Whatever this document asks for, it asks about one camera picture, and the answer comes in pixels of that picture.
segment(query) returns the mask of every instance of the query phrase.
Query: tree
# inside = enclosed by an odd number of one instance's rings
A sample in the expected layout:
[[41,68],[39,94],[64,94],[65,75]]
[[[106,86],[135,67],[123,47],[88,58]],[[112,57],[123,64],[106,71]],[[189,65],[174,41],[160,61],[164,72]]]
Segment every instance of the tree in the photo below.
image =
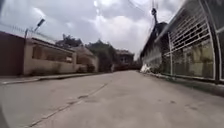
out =
[[116,50],[109,43],[105,44],[100,39],[96,43],[89,43],[86,47],[99,58],[99,71],[111,71],[111,66],[117,63]]
[[83,43],[81,39],[75,39],[70,35],[66,36],[63,34],[63,40],[56,42],[56,45],[63,48],[71,48],[83,45]]

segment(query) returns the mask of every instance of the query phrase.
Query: roof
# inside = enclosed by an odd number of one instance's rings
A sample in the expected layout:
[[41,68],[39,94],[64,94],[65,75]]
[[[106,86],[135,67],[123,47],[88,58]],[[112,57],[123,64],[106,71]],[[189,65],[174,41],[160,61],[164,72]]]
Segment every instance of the roof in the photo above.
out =
[[28,40],[32,43],[40,44],[40,45],[47,46],[47,47],[51,47],[51,48],[58,49],[58,50],[61,50],[61,51],[70,52],[70,53],[74,52],[70,49],[65,49],[65,48],[59,47],[55,44],[51,44],[51,43],[48,43],[46,41],[43,41],[43,40],[40,40],[40,39],[37,39],[37,38],[28,38]]
[[118,55],[134,55],[133,53],[131,53],[131,52],[128,51],[128,50],[119,50],[119,49],[117,49],[117,50],[116,50],[116,53],[117,53]]
[[80,53],[80,54],[86,54],[86,55],[89,55],[89,56],[95,56],[89,49],[87,49],[84,46],[72,47],[70,49],[72,51],[75,51],[75,52]]

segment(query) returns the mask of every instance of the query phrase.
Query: window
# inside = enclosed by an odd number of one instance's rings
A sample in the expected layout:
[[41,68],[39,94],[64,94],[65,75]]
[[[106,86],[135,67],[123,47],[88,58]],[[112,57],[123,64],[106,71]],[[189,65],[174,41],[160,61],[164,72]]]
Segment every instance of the window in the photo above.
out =
[[33,59],[72,63],[72,54],[37,45],[33,48]]

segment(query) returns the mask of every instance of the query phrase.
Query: house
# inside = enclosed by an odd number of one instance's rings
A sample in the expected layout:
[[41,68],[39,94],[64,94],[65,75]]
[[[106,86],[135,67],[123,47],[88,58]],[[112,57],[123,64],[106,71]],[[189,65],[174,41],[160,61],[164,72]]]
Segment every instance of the house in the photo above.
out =
[[119,62],[121,64],[132,64],[134,62],[134,54],[128,50],[116,50]]
[[75,73],[76,58],[72,50],[30,38],[24,48],[23,75]]
[[88,68],[93,66],[93,71],[87,72],[98,72],[99,70],[99,59],[89,49],[84,46],[72,47],[72,51],[77,53],[77,67]]

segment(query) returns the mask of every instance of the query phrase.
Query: sidewalk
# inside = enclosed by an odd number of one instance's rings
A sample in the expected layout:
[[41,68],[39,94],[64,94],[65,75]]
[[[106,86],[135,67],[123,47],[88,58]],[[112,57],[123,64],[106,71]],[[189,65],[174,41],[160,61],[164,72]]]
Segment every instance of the sidewalk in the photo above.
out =
[[50,75],[50,76],[33,76],[33,77],[15,77],[15,78],[0,78],[0,85],[36,82],[43,80],[56,80],[56,79],[67,79],[73,77],[84,77],[90,75],[96,75],[99,73],[85,73],[85,74],[66,74],[66,75]]
[[215,85],[213,83],[206,83],[206,82],[201,82],[201,81],[196,81],[196,80],[188,80],[184,78],[175,78],[175,77],[169,77],[161,74],[153,74],[153,73],[143,73],[144,75],[150,75],[157,77],[159,79],[164,79],[166,81],[172,82],[172,83],[177,83],[181,84],[183,86],[201,90],[207,93],[211,93],[214,95],[222,96],[224,97],[224,85]]

